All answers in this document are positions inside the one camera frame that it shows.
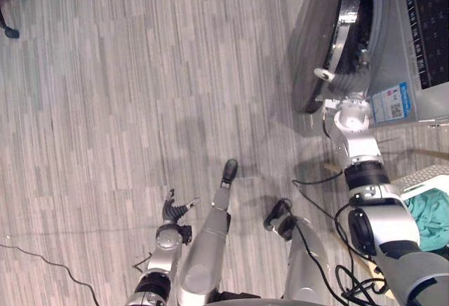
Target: cable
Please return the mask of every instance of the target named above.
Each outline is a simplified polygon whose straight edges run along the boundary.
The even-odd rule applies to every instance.
[[[140,269],[139,265],[143,264],[144,262],[146,262],[147,260],[149,260],[152,257],[152,253],[148,252],[149,256],[146,257],[145,259],[141,260],[140,262],[138,262],[137,264],[133,265],[133,268],[136,269],[137,271],[139,271],[140,273],[143,273],[142,269]]]
[[[328,131],[326,130],[326,106],[323,106],[323,132],[324,135],[330,139]]]
[[[353,302],[356,303],[357,305],[360,306],[379,306],[377,305],[374,300],[369,296],[369,293],[366,290],[366,287],[364,286],[365,284],[370,284],[370,286],[368,288],[371,288],[371,290],[373,290],[374,293],[376,294],[383,294],[388,290],[388,286],[387,283],[384,279],[380,279],[380,278],[372,278],[372,279],[366,279],[364,281],[362,281],[362,283],[360,283],[358,281],[358,279],[354,276],[354,258],[352,256],[352,253],[357,254],[359,257],[363,258],[364,260],[370,261],[375,263],[373,260],[371,260],[370,258],[365,257],[362,253],[359,253],[356,249],[352,248],[352,246],[349,244],[349,240],[348,240],[348,236],[347,233],[345,232],[345,230],[343,229],[342,225],[340,224],[340,222],[338,221],[339,216],[341,215],[341,213],[349,207],[349,204],[345,204],[344,206],[342,206],[337,213],[332,216],[331,214],[329,214],[324,208],[322,208],[321,206],[319,206],[315,201],[313,201],[310,197],[308,197],[306,194],[304,194],[302,192],[302,190],[299,187],[299,183],[300,181],[297,180],[293,180],[292,183],[294,184],[294,186],[296,186],[296,188],[298,188],[300,194],[310,203],[312,203],[317,209],[319,209],[326,217],[333,219],[334,225],[335,225],[335,229],[337,230],[337,233],[339,235],[339,237],[341,238],[341,240],[344,242],[344,244],[347,246],[348,249],[348,254],[349,257],[351,259],[351,270],[349,271],[346,267],[342,266],[342,265],[338,265],[335,269],[336,269],[336,278],[337,278],[337,283],[338,286],[340,287],[341,291],[342,291],[342,297],[347,299],[348,302]],[[304,240],[304,237],[302,236],[302,240],[304,242],[304,245],[306,246],[306,248],[308,247],[306,245],[306,241]],[[340,276],[338,274],[338,272],[340,270],[344,270],[350,277],[351,277],[351,282],[352,282],[352,289],[348,289],[348,288],[344,288],[340,279]],[[326,281],[326,279],[323,277],[323,280],[326,284],[326,286],[328,287],[328,282]],[[374,288],[374,281],[383,281],[384,282],[384,286],[376,291]],[[357,298],[355,295],[358,293],[363,293],[367,299],[368,302],[365,300],[362,300],[360,298]]]
[[[296,182],[299,183],[300,185],[320,185],[321,183],[331,181],[331,180],[333,180],[334,178],[337,178],[338,176],[340,176],[340,175],[342,175],[342,174],[343,174],[343,171],[340,171],[338,174],[332,175],[332,176],[330,176],[329,178],[325,178],[325,179],[323,179],[323,180],[314,181],[314,182],[303,182],[303,181],[299,181],[299,180],[294,180],[294,181],[296,181]]]
[[[8,246],[8,245],[0,244],[0,247],[2,247],[2,248],[12,248],[14,250],[19,250],[20,252],[24,253],[25,255],[32,255],[34,257],[39,257],[39,258],[41,258],[44,262],[46,262],[49,265],[63,267],[67,271],[67,273],[68,273],[68,275],[69,275],[69,277],[70,277],[70,279],[72,281],[74,281],[78,285],[82,285],[82,286],[85,286],[85,287],[89,288],[89,290],[91,291],[93,302],[95,303],[95,306],[100,306],[100,304],[98,304],[97,297],[95,296],[95,292],[93,290],[93,287],[91,285],[87,284],[87,283],[83,283],[82,281],[76,280],[73,277],[72,272],[70,271],[70,269],[67,266],[65,266],[63,264],[57,264],[55,262],[51,262],[51,261],[45,259],[42,255],[38,255],[37,253],[25,251],[25,250],[19,248],[18,246]]]
[[[338,217],[340,216],[340,214],[343,212],[344,209],[348,208],[348,204],[344,206],[344,208],[341,208],[341,211],[338,211],[335,216],[332,216],[331,214],[329,214],[324,208],[320,207],[317,203],[315,203],[315,201],[313,199],[311,199],[310,197],[308,197],[304,192],[302,192],[300,186],[298,184],[302,184],[300,181],[298,180],[292,180],[292,183],[294,184],[294,186],[296,186],[296,188],[298,188],[298,191],[300,192],[300,194],[310,203],[312,203],[317,209],[319,209],[324,215],[326,215],[327,217],[331,218],[332,220],[334,220],[335,223],[335,216]],[[372,262],[373,264],[375,264],[374,260],[371,260],[370,258],[365,257],[362,253],[359,253],[355,248],[353,248],[350,244],[349,244],[349,240],[347,237],[347,234],[345,232],[345,230],[343,229],[343,227],[341,226],[340,222],[336,222],[335,225],[336,229],[337,229],[337,233],[338,236],[341,238],[341,240],[345,243],[345,245],[347,245],[349,247],[349,249],[352,251],[352,253],[358,255],[360,258],[367,260],[368,262]]]
[[[369,304],[368,305],[372,305],[372,306],[379,306],[374,300],[373,298],[371,298],[371,295],[367,292],[365,286],[363,286],[363,284],[361,284],[360,281],[358,281],[358,279],[354,276],[354,274],[352,274],[346,267],[342,266],[342,265],[337,265],[335,267],[335,276],[337,277],[337,280],[340,280],[340,275],[339,272],[340,270],[342,270],[344,273],[346,273],[349,278],[351,278],[351,280],[355,283],[356,287],[358,289],[360,289],[360,291],[364,294],[364,296],[366,297],[366,299],[368,300]],[[358,299],[356,297],[354,297],[354,294],[352,293],[351,295],[347,295],[347,299],[350,300],[350,298],[352,300],[352,302],[358,303],[357,301],[362,301],[365,302],[364,300]]]
[[[300,226],[298,225],[297,221],[296,221],[296,217],[293,215],[290,207],[287,204],[284,204],[284,206],[286,207],[288,213],[290,214],[290,216],[293,218],[293,220],[295,221],[295,226],[296,229],[298,230],[298,232],[300,233],[300,236],[302,238],[302,241],[304,243],[304,247],[306,248],[307,254],[309,255],[309,257],[315,262],[316,266],[318,267],[318,270],[321,273],[321,278],[323,278],[324,284],[326,285],[326,287],[329,290],[329,293],[334,297],[334,299],[336,299],[336,301],[338,301],[340,304],[344,305],[344,306],[349,306],[349,304],[347,302],[345,302],[343,299],[341,299],[332,289],[332,287],[330,287],[329,281],[326,277],[326,274],[324,273],[324,270],[321,266],[321,264],[319,263],[319,261],[314,257],[314,255],[311,253],[310,249],[309,249],[309,245],[307,244],[307,241],[301,231]]]

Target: blue and white label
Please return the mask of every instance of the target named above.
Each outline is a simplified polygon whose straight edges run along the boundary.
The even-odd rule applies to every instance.
[[[404,119],[410,113],[407,83],[388,88],[371,96],[375,122]]]

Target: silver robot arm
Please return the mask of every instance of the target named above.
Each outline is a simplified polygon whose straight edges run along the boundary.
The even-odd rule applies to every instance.
[[[156,249],[125,306],[166,306],[182,245],[192,240],[192,228],[177,222],[199,202],[195,198],[184,206],[173,206],[174,194],[172,189],[166,197],[162,208],[163,223],[156,231]]]
[[[420,233],[399,190],[388,179],[374,136],[369,132],[370,106],[362,93],[330,110],[328,135],[349,186],[353,210],[349,228],[353,245],[371,256],[400,305],[446,306],[449,262],[420,250]]]

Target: chair leg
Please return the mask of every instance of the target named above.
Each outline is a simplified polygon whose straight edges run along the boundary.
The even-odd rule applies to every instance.
[[[8,25],[6,25],[5,18],[3,17],[3,13],[0,9],[0,28],[5,29],[5,35],[8,38],[19,38],[20,33],[15,29],[11,29]]]

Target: floor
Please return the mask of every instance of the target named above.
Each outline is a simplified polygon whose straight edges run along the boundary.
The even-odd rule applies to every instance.
[[[288,244],[262,228],[279,197],[313,222],[331,267],[347,264],[290,182],[332,175],[322,164],[334,162],[329,141],[293,124],[287,47],[302,1],[3,0],[21,38],[0,36],[0,243],[123,305],[166,192],[202,198],[184,219],[195,233],[235,158],[222,289],[282,295]],[[447,128],[375,134],[392,178],[449,163]],[[342,178],[304,192],[330,211],[347,200]],[[62,268],[11,249],[0,281],[4,305],[93,305]]]

